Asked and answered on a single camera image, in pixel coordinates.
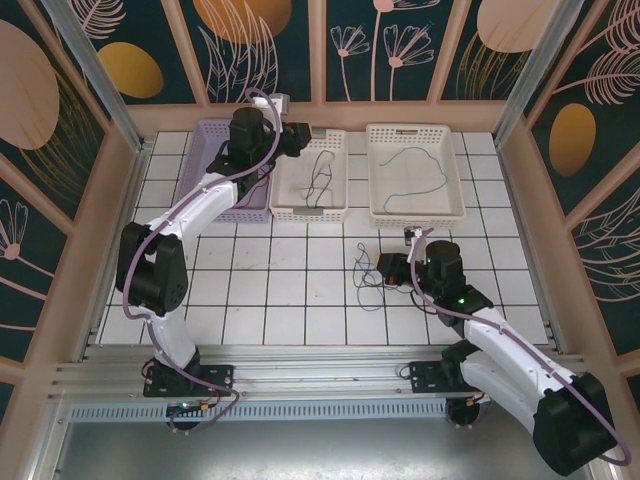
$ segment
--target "purple cable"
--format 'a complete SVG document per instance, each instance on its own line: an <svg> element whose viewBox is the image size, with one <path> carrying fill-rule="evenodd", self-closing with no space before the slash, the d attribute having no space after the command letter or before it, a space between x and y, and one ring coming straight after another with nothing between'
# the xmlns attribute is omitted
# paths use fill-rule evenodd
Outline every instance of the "purple cable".
<svg viewBox="0 0 640 480"><path fill-rule="evenodd" d="M553 370L553 368L547 364L545 359L542 358L540 355L538 355L535 349L527 345L526 342L522 341L517 335L514 335L509 329L500 328L500 325L498 325L497 323L493 323L492 321L487 320L485 318L476 317L474 315L467 315L466 313L455 312L453 310L442 308L436 305L435 303L433 303L431 300L429 300L429 298L424 294L424 292L420 288L420 285L418 284L418 277L416 275L416 258L417 258L418 250L420 250L420 248L426 241L427 235L429 235L432 231L433 231L433 228L430 228L422 232L422 235L420 236L420 238L418 238L418 241L416 242L416 245L413 248L413 251L411 253L411 258L409 259L409 262L410 262L409 265L411 268L411 281L413 282L413 288L415 289L416 293L420 296L420 298L422 298L422 300L424 300L424 302L427 305L433 307L437 312L444 313L446 315L452 315L454 317L462 318L464 320L473 320L482 325L486 325L487 327L494 328L498 330L501 334L504 334L507 337L509 337L511 340L513 340L520 348L522 348L525 352L527 352L531 356L531 358L533 358L536 362L538 362L538 364L551 377L553 377L555 380L560 382L560 384L563 387L565 387L569 392L571 392L571 394L575 398L577 398L578 401L582 405L584 405L584 407L587 410L589 410L589 412L591 412L591 414L594 417L596 417L598 422L600 422L600 424L607 430L607 432L609 432L611 436L616 440L616 442L618 442L618 445L620 446L620 448L622 449L622 453L624 454L624 459L622 460L618 460L616 458L610 458L610 457L607 457L606 455L600 455L599 458L601 460L604 460L605 462L608 462L620 467L626 467L627 465L631 464L631 451L629 450L629 446L624 441L624 439L620 436L620 434L616 431L616 429L613 428L613 426L607 421L607 419L604 418L604 416L598 410L596 410L596 408L593 405L591 405L589 401L586 398L584 398L582 394L573 387L573 385L571 385L564 378L562 378L562 376L556 373Z"/></svg>
<svg viewBox="0 0 640 480"><path fill-rule="evenodd" d="M160 346L158 345L158 339L156 338L155 334L153 333L153 328L151 328L151 317L149 316L149 314L147 314L147 313L139 313L139 314L131 313L131 310L129 309L129 290L131 289L131 281L133 280L133 274L135 273L136 266L138 265L138 262L142 258L142 255L144 255L144 251L147 249L147 247L153 241L153 239L158 236L158 234L162 231L163 228L165 228L168 225L170 225L171 222L173 222L176 219L176 217L185 208L187 208L191 204L191 202L193 202L196 198L198 198L200 195L202 195L206 190L214 188L216 185L219 185L221 183L230 182L230 181L236 180L238 178L241 178L241 177L244 177L246 175L249 175L249 174L255 172L256 170L259 170L260 168L262 168L269 161L269 159L275 153L276 148L278 148L278 143L280 142L280 132L282 130L282 120L280 119L280 115L278 114L278 110L277 110L275 104L269 98L269 95L267 95L262 90L259 90L257 88L247 88L245 90L245 96L247 97L247 100L251 101L251 94L252 93L255 93L256 95L259 95L262 98L264 98L267 101L267 104L269 105L269 108L271 108L271 111L273 112L273 116L274 116L275 121L276 121L276 125L275 125L276 136L275 136L275 138L273 140L273 144L271 145L271 148L269 149L269 151L267 152L265 157L259 163L254 165L253 167L248 168L244 172L236 173L236 174L230 175L228 177L222 177L222 178L213 180L213 181L209 182L208 184L204 185L199 190L191 193L191 195L189 195L189 197L187 197L187 199L184 200L182 202L182 204L180 204L180 206L175 209L174 212L169 214L167 216L167 218L160 225L158 225L158 227L156 227L154 230L152 230L151 233L147 236L147 238L145 238L143 240L143 242L140 244L140 246L138 247L138 250L136 250L136 253L133 256L133 259L131 260L131 266L129 267L129 270L127 271L127 276L125 277L125 280L124 280L124 287L122 289L122 304L123 304L122 305L122 309L124 310L125 316L127 318L131 319L131 320L137 320L139 318L142 318L142 319L144 319L146 321L147 330L149 331L149 337L151 338L151 342L153 343L153 346L158 351L158 353L160 353L162 355L162 358L167 362L167 364L169 366L171 366L171 368L173 368L176 372L178 372L180 375L182 375L186 379L188 379L188 380L190 380L190 381L192 381L194 383L197 383L199 385L202 385L204 387L207 387L209 390L217 390L219 392L227 392L227 393L232 393L233 395L235 395L235 399L229 405L227 405L225 408L223 408L220 411L220 413L218 413L211 420L208 420L206 422L201 422L198 425L196 425L194 428L192 428L191 430L186 430L185 433L184 433L185 435L188 435L189 432L196 433L196 432L198 432L200 430L203 430L203 429L213 425L220 417L225 415L236 403L238 403L238 400L240 399L240 394L236 390L233 390L232 388L222 387L222 386L219 386L219 385L214 385L213 383L205 382L204 380L200 380L199 378L196 378L193 375L190 375L187 372L185 372L184 370L182 370L182 368L180 368L169 357L169 355L166 352L164 352L162 350L162 348L160 348ZM171 424L171 427L173 428L173 431L177 432L178 430L173 426L173 418L171 419L170 424Z"/></svg>

